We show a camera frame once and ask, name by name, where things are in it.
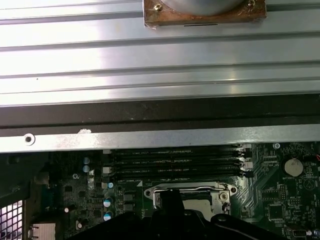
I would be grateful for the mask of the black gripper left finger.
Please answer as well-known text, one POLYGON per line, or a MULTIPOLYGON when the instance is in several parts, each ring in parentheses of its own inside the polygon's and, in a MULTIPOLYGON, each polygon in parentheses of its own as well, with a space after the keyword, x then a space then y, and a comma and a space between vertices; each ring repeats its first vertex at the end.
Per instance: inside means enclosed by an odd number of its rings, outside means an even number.
POLYGON ((161 207, 152 217, 125 212, 71 236, 70 240, 171 240, 173 238, 173 191, 161 194, 161 207))

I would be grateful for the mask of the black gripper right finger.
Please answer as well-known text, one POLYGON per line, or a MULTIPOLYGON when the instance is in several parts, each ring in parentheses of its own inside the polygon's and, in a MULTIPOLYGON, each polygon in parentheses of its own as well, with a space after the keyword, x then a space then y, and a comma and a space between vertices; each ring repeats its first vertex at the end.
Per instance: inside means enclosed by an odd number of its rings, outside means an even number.
POLYGON ((185 211, 179 190, 171 191, 171 229, 180 240, 284 240, 285 238, 228 214, 210 221, 185 211))

